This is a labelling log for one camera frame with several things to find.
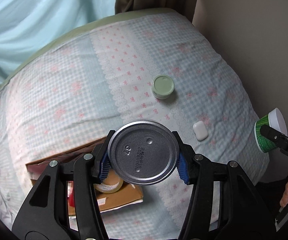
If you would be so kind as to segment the green white jar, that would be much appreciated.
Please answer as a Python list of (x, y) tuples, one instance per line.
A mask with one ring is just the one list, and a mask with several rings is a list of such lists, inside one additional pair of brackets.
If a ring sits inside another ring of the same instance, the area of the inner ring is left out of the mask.
[(286, 122), (278, 108), (260, 118), (254, 124), (255, 141), (259, 150), (268, 153), (277, 148), (280, 135), (288, 136)]

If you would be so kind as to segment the red rectangular box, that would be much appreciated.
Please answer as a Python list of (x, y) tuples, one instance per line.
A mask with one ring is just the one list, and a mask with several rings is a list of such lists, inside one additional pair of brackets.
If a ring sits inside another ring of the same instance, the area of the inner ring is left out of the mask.
[(67, 185), (67, 196), (68, 196), (68, 205), (70, 207), (75, 207), (73, 181), (69, 181), (68, 182), (68, 185)]

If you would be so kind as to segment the yellow tape roll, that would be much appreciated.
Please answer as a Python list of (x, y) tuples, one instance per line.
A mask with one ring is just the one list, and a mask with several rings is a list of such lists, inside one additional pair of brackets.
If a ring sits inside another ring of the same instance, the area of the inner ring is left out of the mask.
[(94, 188), (101, 193), (115, 193), (123, 185), (123, 179), (111, 169), (101, 184), (94, 184)]

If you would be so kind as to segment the cardboard box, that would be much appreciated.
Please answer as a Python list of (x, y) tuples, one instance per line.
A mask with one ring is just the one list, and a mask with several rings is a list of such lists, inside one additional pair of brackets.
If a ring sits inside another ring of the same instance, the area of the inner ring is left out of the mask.
[(94, 188), (94, 184), (101, 184), (112, 169), (107, 155), (107, 147), (112, 133), (107, 137), (96, 139), (81, 146), (66, 150), (61, 153), (43, 157), (26, 164), (31, 180), (37, 181), (45, 168), (52, 162), (58, 161), (62, 172), (61, 178), (74, 184), (75, 207), (68, 206), (68, 214), (74, 215), (77, 208), (77, 198), (80, 196), (78, 184), (80, 179), (77, 176), (84, 173), (83, 177), (90, 187), (90, 200), (98, 202), (100, 212), (117, 210), (132, 204), (143, 202), (143, 191), (126, 181), (115, 193), (101, 193)]

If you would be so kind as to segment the silver lid red jar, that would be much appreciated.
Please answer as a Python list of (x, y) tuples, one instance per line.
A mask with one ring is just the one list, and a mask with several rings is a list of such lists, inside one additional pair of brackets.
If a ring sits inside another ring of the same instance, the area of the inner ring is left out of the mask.
[(167, 179), (179, 158), (179, 144), (164, 125), (152, 120), (124, 125), (111, 137), (107, 155), (124, 181), (154, 185)]

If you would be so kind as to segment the white earbuds case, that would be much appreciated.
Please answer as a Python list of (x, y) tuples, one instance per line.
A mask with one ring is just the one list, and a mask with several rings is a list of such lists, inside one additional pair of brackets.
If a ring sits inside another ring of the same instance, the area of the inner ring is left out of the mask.
[(196, 122), (193, 125), (193, 131), (198, 141), (203, 141), (209, 136), (208, 130), (203, 121)]

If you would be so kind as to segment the pale green lid jar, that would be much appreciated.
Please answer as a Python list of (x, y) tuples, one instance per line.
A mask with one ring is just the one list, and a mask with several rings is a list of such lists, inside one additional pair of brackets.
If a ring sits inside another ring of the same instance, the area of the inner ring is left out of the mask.
[(175, 89), (173, 79), (168, 75), (158, 75), (154, 77), (152, 83), (152, 93), (157, 99), (165, 100), (171, 96)]

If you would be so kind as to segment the checkered floral bedspread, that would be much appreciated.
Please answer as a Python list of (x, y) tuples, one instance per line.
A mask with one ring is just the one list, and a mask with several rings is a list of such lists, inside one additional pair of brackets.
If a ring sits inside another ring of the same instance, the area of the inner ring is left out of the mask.
[[(158, 75), (175, 83), (165, 100), (152, 93)], [(27, 163), (140, 119), (177, 131), (212, 161), (237, 161), (257, 183), (269, 163), (254, 139), (257, 118), (238, 75), (176, 12), (75, 29), (0, 86), (0, 220), (10, 228), (32, 188)], [(193, 131), (198, 121), (209, 133), (203, 141)]]

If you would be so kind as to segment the light blue hanging sheet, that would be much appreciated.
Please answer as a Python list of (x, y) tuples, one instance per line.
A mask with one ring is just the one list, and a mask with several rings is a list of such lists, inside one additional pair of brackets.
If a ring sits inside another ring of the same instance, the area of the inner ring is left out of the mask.
[(0, 84), (49, 42), (114, 7), (115, 0), (0, 0)]

